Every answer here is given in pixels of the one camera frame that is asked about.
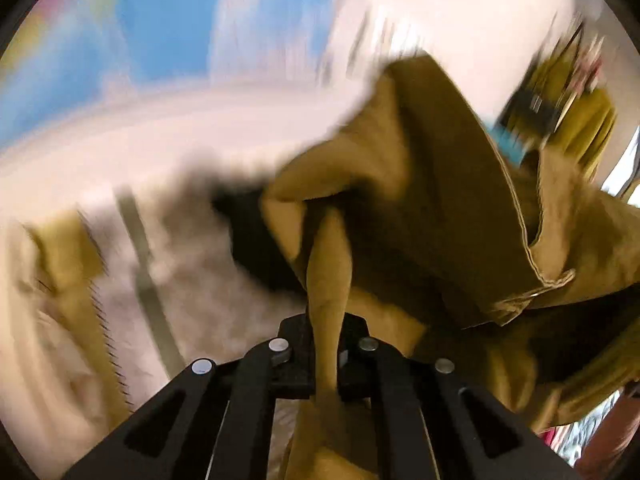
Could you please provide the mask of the olive brown jacket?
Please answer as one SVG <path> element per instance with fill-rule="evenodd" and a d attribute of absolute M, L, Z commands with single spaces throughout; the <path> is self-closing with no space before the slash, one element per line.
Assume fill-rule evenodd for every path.
<path fill-rule="evenodd" d="M 232 254 L 303 287 L 317 393 L 280 475 L 372 479 L 371 419 L 337 393 L 346 314 L 457 370 L 540 431 L 639 375 L 639 213 L 553 148 L 508 162 L 427 55 L 393 62 L 337 133 L 266 186 L 215 200 Z"/>

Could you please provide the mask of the clothes rack with garments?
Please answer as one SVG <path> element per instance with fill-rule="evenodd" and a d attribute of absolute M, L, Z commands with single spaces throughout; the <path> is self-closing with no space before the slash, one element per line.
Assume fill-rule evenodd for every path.
<path fill-rule="evenodd" d="M 588 180 L 617 119 L 603 81 L 603 40 L 587 36 L 582 18 L 574 21 L 549 52 L 534 55 L 499 119 L 526 148 L 556 148 Z"/>

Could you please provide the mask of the yellow patterned bed sheet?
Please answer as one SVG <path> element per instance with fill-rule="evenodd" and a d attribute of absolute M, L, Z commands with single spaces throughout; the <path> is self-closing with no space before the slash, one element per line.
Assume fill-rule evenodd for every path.
<path fill-rule="evenodd" d="M 104 192 L 14 228 L 12 304 L 36 319 L 48 408 L 102 436 L 192 360 L 236 359 L 302 310 L 235 261 L 214 198 L 193 184 Z"/>

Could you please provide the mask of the blue perforated plastic basket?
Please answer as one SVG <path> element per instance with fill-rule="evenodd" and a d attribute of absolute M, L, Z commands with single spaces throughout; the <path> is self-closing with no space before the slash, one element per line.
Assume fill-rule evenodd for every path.
<path fill-rule="evenodd" d="M 487 131 L 501 156 L 513 167 L 521 166 L 530 150 L 530 143 L 500 124 L 489 125 Z"/>

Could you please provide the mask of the window with curtain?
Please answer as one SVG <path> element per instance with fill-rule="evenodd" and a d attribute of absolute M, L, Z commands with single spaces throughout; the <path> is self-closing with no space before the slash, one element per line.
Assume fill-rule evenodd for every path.
<path fill-rule="evenodd" d="M 639 128 L 613 170 L 604 180 L 601 190 L 639 207 Z"/>

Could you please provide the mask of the colourful wall map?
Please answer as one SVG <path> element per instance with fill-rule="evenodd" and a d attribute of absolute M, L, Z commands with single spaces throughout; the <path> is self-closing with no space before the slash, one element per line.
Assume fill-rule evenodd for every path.
<path fill-rule="evenodd" d="M 1 143 L 204 81 L 314 80 L 343 0 L 38 0 L 1 58 Z"/>

